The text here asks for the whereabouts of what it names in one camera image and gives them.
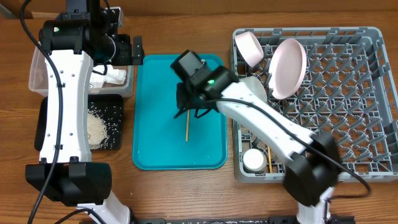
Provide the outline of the wooden chopstick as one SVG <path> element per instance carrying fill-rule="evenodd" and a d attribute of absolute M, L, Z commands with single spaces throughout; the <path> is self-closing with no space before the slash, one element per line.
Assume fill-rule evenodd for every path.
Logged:
<path fill-rule="evenodd" d="M 189 140 L 189 127 L 190 127 L 190 110 L 187 110 L 185 142 L 188 142 Z"/>
<path fill-rule="evenodd" d="M 269 173 L 272 173 L 272 156 L 271 156 L 271 149 L 267 146 L 267 154 L 268 154 L 268 165 L 269 165 Z"/>

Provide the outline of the grey shallow bowl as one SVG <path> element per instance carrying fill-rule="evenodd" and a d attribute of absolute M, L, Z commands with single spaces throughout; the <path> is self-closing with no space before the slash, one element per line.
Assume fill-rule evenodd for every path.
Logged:
<path fill-rule="evenodd" d="M 261 101 L 267 103 L 266 90 L 258 78 L 251 76 L 241 78 L 240 81 L 243 82 Z"/>

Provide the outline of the white napkin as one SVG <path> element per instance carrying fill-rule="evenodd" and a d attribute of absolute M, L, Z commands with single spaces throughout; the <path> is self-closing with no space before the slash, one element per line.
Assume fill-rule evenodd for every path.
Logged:
<path fill-rule="evenodd" d="M 112 65 L 100 65 L 94 69 L 90 77 L 91 88 L 102 88 L 105 83 L 123 85 L 126 81 L 127 71 L 114 68 Z"/>

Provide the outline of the pink bowl with rice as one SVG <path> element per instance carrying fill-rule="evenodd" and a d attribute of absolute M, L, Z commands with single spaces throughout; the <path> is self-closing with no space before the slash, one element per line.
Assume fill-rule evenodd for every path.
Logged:
<path fill-rule="evenodd" d="M 264 57 L 264 51 L 252 32 L 244 32 L 235 37 L 236 46 L 250 67 L 255 67 Z"/>

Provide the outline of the small white cup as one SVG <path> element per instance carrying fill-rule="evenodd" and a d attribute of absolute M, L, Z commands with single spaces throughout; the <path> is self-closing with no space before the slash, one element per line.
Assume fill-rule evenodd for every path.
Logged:
<path fill-rule="evenodd" d="M 258 149 L 248 149 L 243 154 L 243 166 L 248 172 L 261 173 L 266 170 L 267 158 Z"/>

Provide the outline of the large white plate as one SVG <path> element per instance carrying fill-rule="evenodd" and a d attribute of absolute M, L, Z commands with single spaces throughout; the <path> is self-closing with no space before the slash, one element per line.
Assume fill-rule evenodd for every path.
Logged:
<path fill-rule="evenodd" d="M 292 96 L 301 86 L 307 68 L 307 54 L 295 39 L 281 42 L 273 53 L 269 66 L 269 88 L 272 96 L 283 100 Z"/>

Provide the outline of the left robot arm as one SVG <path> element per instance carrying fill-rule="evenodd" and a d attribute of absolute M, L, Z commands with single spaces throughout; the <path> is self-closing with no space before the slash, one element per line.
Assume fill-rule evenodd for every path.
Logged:
<path fill-rule="evenodd" d="M 121 8 L 107 1 L 68 1 L 67 10 L 32 38 L 47 68 L 47 119 L 39 162 L 26 166 L 26 180 L 40 198 L 73 207 L 95 223 L 137 222 L 112 190 L 109 164 L 93 162 L 87 133 L 94 66 L 143 63 L 141 36 L 118 33 L 123 19 Z"/>

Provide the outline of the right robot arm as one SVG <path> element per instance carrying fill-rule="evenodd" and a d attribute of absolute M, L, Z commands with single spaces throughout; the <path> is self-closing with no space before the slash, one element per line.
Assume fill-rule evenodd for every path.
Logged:
<path fill-rule="evenodd" d="M 285 165 L 283 185 L 298 202 L 297 223 L 330 223 L 331 195 L 341 172 L 332 134 L 304 128 L 282 116 L 220 65 L 211 70 L 195 52 L 186 50 L 170 65 L 180 78 L 177 108 L 215 110 L 243 125 L 269 146 Z"/>

